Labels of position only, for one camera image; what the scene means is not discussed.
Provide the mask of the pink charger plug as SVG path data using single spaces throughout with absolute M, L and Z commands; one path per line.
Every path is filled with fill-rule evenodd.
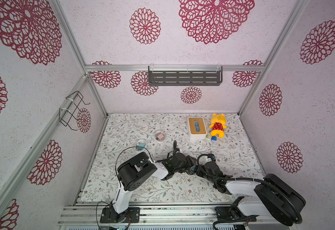
M 158 141 L 163 141 L 165 139 L 165 135 L 160 132 L 156 135 L 156 138 Z

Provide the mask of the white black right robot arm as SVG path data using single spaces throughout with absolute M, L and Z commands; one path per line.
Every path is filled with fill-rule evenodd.
M 219 192 L 238 196 L 228 209 L 216 209 L 218 220 L 214 226 L 255 220 L 259 216 L 271 216 L 285 226 L 303 222 L 304 198 L 274 174 L 263 179 L 233 178 L 224 175 L 215 160 L 204 165 L 197 163 L 196 174 L 210 181 Z

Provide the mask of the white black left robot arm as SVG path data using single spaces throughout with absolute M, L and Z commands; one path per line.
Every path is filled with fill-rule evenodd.
M 176 173 L 195 174 L 197 159 L 186 156 L 173 142 L 173 151 L 165 159 L 154 161 L 148 149 L 120 164 L 115 168 L 119 181 L 119 190 L 112 202 L 116 214 L 125 213 L 129 207 L 133 191 L 139 188 L 151 176 L 166 181 Z

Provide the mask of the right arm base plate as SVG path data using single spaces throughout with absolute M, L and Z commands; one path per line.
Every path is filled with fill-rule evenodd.
M 215 207 L 218 221 L 256 221 L 256 216 L 246 216 L 236 207 Z

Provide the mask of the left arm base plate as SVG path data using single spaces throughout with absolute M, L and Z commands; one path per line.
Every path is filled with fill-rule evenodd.
M 138 223 L 140 208 L 128 208 L 118 214 L 113 207 L 104 208 L 101 213 L 100 223 Z

